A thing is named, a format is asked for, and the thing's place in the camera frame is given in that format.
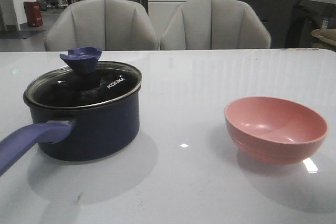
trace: pink bowl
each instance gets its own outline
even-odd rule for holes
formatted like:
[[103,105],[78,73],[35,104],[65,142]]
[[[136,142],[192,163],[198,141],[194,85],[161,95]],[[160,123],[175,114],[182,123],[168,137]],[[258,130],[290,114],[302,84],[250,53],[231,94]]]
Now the pink bowl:
[[253,158],[293,164],[310,157],[327,136],[325,119],[314,110],[272,97],[246,97],[224,111],[233,142]]

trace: pot handle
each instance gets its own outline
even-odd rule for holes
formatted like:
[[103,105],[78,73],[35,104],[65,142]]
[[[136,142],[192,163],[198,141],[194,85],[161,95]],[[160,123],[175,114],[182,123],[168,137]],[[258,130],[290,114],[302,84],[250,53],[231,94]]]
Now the pot handle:
[[19,128],[0,142],[0,176],[36,143],[58,143],[71,132],[71,121],[48,121]]

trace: bowl rim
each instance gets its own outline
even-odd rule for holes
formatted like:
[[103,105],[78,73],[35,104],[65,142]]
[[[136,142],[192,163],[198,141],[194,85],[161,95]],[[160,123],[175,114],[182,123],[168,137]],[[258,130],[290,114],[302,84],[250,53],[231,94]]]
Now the bowl rim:
[[[268,138],[264,138],[264,137],[260,137],[260,136],[257,136],[257,135],[254,135],[254,134],[250,134],[250,133],[247,133],[246,131],[243,131],[241,130],[240,128],[238,128],[235,124],[233,124],[231,122],[231,120],[228,119],[228,116],[227,116],[227,109],[230,105],[232,105],[233,103],[237,102],[237,101],[240,101],[240,100],[244,100],[244,99],[250,99],[250,98],[266,98],[266,99],[275,99],[275,100],[280,100],[280,101],[285,101],[285,102],[290,102],[290,103],[294,103],[296,105],[299,105],[299,106],[302,106],[310,111],[312,111],[313,113],[315,113],[317,116],[319,116],[322,121],[326,124],[326,129],[325,129],[325,132],[323,133],[323,135],[321,135],[320,137],[314,139],[314,140],[310,140],[310,141],[306,141],[306,142],[281,142],[281,141],[275,141],[275,140],[272,140],[272,139],[268,139]],[[320,114],[318,113],[317,111],[311,109],[310,107],[308,106],[305,106],[301,103],[298,103],[298,102],[295,102],[295,101],[291,101],[291,100],[288,100],[288,99],[284,99],[284,98],[278,98],[278,97],[269,97],[269,96],[262,96],[262,95],[257,95],[257,96],[248,96],[248,97],[241,97],[241,98],[237,98],[237,99],[234,99],[232,101],[230,101],[224,108],[224,116],[225,116],[225,120],[227,122],[229,122],[232,126],[234,126],[237,130],[245,133],[245,134],[248,134],[250,136],[253,136],[255,138],[258,138],[260,140],[263,140],[263,141],[267,141],[267,142],[272,142],[272,143],[277,143],[277,144],[286,144],[286,145],[306,145],[306,144],[309,144],[309,143],[314,143],[314,142],[319,142],[321,140],[324,140],[327,135],[328,135],[328,132],[329,132],[329,125],[328,125],[328,122],[326,121],[326,119]]]

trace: kitchen equipment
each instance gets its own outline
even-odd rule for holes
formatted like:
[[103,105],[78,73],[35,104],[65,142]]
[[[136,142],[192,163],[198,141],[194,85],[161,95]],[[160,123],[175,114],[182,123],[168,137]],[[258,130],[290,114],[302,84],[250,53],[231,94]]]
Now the kitchen equipment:
[[139,131],[138,92],[142,75],[125,63],[98,62],[96,47],[60,55],[68,67],[28,85],[24,102],[34,124],[0,142],[0,175],[35,143],[51,157],[88,161],[113,154]]
[[226,126],[240,150],[260,161],[293,164],[316,152],[328,125],[314,110],[272,97],[245,97],[225,108]]

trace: chair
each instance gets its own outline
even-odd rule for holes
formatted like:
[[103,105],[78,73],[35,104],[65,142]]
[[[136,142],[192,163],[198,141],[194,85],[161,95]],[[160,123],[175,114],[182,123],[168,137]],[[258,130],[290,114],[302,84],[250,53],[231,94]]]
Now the chair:
[[142,5],[127,0],[85,0],[69,5],[49,30],[46,51],[96,46],[106,51],[158,50]]
[[179,5],[160,39],[161,50],[269,48],[271,37],[253,9],[237,0]]

